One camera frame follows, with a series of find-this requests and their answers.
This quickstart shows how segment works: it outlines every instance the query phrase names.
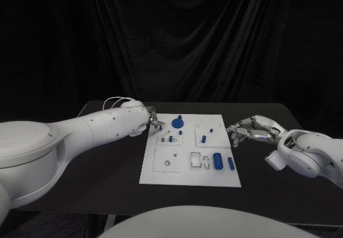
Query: black table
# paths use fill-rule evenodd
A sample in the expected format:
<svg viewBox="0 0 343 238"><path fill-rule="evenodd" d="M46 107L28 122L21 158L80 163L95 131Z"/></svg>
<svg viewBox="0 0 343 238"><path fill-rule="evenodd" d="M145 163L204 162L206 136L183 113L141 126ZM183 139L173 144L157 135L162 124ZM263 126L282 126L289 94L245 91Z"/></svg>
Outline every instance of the black table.
<svg viewBox="0 0 343 238"><path fill-rule="evenodd" d="M281 104L144 103L157 113L222 114L224 126L253 115L301 129ZM88 102L80 116L99 111ZM289 224L343 225L343 190L322 177L305 178L288 167L275 171L263 157L273 146L249 140L232 148L242 188L138 184L148 130L75 157L46 195L21 210L137 215L177 205L236 209Z"/></svg>

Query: floor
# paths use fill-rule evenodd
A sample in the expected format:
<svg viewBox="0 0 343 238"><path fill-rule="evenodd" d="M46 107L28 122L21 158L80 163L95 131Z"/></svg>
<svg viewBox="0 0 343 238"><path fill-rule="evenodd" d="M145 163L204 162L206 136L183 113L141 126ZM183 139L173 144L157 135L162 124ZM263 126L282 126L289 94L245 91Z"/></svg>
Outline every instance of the floor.
<svg viewBox="0 0 343 238"><path fill-rule="evenodd" d="M11 221L5 219L0 228L1 238L95 238L102 234L106 215L60 212L28 213L30 215L27 215L27 212L11 212ZM26 216L24 221L15 219L23 215ZM126 218L125 216L116 216L115 224ZM343 228L297 227L321 238L343 237Z"/></svg>

